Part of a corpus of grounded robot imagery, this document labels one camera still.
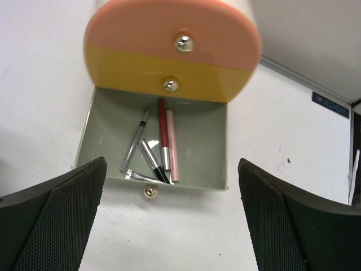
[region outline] white surface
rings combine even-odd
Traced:
[[[360,0],[251,0],[264,55],[338,92],[361,98]]]
[[[356,156],[354,160],[353,170],[352,170],[352,177],[351,177],[351,189],[349,193],[349,205],[352,205],[352,199],[354,198],[355,194],[355,185],[356,185],[356,173],[359,168],[359,160],[360,160],[360,150],[356,150]]]
[[[0,3],[1,195],[74,163],[93,92],[82,60],[92,8],[85,0]],[[242,157],[347,203],[350,124],[312,103],[309,89],[259,66],[228,123],[229,190],[160,191],[149,201],[140,187],[107,182],[81,270],[257,270],[237,181]]]

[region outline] open drawer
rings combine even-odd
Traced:
[[[95,88],[75,167],[99,156],[108,163],[108,179],[126,180],[121,163],[145,108],[152,105],[141,138],[160,161],[160,130],[156,95]],[[172,186],[194,189],[227,188],[227,103],[162,97],[174,111],[179,182]],[[137,146],[129,169],[155,177]]]

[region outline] white wall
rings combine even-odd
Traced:
[[[251,0],[264,55],[338,92],[361,98],[360,0]]]
[[[0,1],[0,195],[73,166],[93,92],[82,54],[92,7]]]

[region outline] pen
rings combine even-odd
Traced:
[[[162,165],[165,171],[170,170],[169,164],[169,140],[167,129],[167,117],[165,113],[165,103],[163,99],[158,101],[158,115],[159,115],[159,130],[160,130],[160,143],[161,143],[161,158]]]
[[[138,181],[147,181],[147,182],[154,182],[154,183],[160,183],[161,181],[159,181],[158,179],[152,178],[152,177],[148,177],[146,175],[140,174],[135,172],[132,169],[128,169],[128,171],[126,172],[126,176],[125,178],[131,179],[131,180],[138,180]]]
[[[174,115],[172,110],[167,110],[167,127],[169,139],[170,174],[172,182],[179,182],[177,146],[175,144]]]
[[[144,157],[147,159],[149,165],[153,169],[155,175],[157,176],[158,180],[170,183],[168,177],[164,173],[163,167],[159,164],[157,157],[155,157],[154,153],[152,152],[151,148],[148,145],[148,142],[145,139],[141,139],[139,141],[139,147],[142,151]]]
[[[142,120],[140,121],[139,125],[138,125],[138,128],[137,130],[135,131],[135,134],[133,136],[133,140],[131,141],[131,144],[129,146],[129,149],[124,157],[124,160],[123,160],[123,163],[122,163],[122,166],[120,166],[120,169],[119,171],[120,172],[123,172],[125,173],[126,170],[128,169],[128,166],[129,166],[129,163],[130,163],[130,159],[131,157],[133,156],[133,153],[135,151],[135,148],[137,146],[137,143],[140,139],[140,136],[142,135],[142,132],[143,132],[143,129],[149,119],[149,115],[151,113],[151,109],[152,107],[151,106],[148,106],[147,107],[147,110],[142,118]]]

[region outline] white table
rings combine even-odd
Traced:
[[[0,195],[74,163],[93,92],[82,58],[91,9],[86,0],[0,3]],[[350,121],[313,103],[310,89],[260,65],[228,115],[229,190],[148,201],[106,182],[81,270],[257,270],[240,158],[347,202]]]

